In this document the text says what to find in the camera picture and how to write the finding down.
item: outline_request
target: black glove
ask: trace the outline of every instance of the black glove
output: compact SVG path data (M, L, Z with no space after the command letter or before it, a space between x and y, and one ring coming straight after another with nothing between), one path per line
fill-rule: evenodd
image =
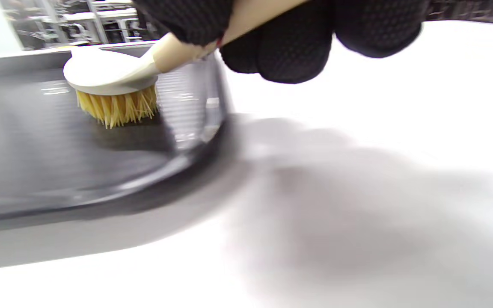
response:
M233 0L134 0L186 43L222 37ZM372 58L393 55L416 39L428 0L310 0L222 47L226 65L281 83L300 83L324 68L332 34Z

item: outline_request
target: gray baking tray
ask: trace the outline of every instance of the gray baking tray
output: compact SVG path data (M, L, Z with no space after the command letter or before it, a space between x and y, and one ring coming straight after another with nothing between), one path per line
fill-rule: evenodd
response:
M140 56L149 43L104 49ZM166 204L218 158L226 104L213 57L163 74L159 113L105 129L77 107L68 50L0 58L0 230Z

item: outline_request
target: tray rim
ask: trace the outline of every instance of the tray rim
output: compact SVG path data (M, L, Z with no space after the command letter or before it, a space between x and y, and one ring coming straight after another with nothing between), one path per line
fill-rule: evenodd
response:
M98 45L96 47L101 47L104 50L124 51L127 53L127 51L137 50L138 48L147 48L152 44L153 41L143 41L136 43ZM0 63L4 62L3 65L0 65L0 75L6 76L7 74L17 74L25 70L31 72L33 69L46 70L62 68L65 61L70 57L70 49L36 50L21 54L0 56ZM18 65L4 65L5 62L8 63L8 61L12 61L14 64ZM215 139L218 139L217 135L219 135L221 131L221 127L225 121L225 115L227 114L226 102L223 97L225 95L225 90L222 89L223 83L221 82L221 66L213 55L208 56L203 59L203 61L208 62L208 70L210 70L208 74L213 74L213 78L216 80L215 86L219 104L217 110L215 110L213 104L211 104L212 106L208 106L208 99L213 99L214 97L207 97L207 102L205 102L204 127L206 128L209 124L211 127L209 131L211 133L200 136L195 146L184 151L176 152L176 155L164 166L153 170L152 172L147 172L145 175L126 183L109 185L102 188L97 187L97 189L90 191L88 190L89 187L84 187L84 191L82 192L80 190L43 191L40 193L16 196L15 198L0 198L0 220L60 211L63 209L112 203L120 198L127 197L152 187L153 185L157 185L199 163L201 156L205 156L202 155L203 152L206 152L205 148L213 144ZM212 113L211 123L207 123L206 120L209 113Z

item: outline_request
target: yellow bristles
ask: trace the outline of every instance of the yellow bristles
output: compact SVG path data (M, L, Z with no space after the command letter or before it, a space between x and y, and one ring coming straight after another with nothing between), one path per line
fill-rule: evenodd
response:
M144 117L153 118L157 111L155 85L122 95L94 95L77 91L77 104L101 121L106 128L122 126Z

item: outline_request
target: dish brush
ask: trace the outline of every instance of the dish brush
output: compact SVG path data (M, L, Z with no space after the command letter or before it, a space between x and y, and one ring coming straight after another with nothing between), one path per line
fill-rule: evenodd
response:
M186 44L168 33L140 58L77 47L64 66L64 77L77 91L78 105L106 128L153 117L157 76L213 52L307 0L236 0L229 26L219 41Z

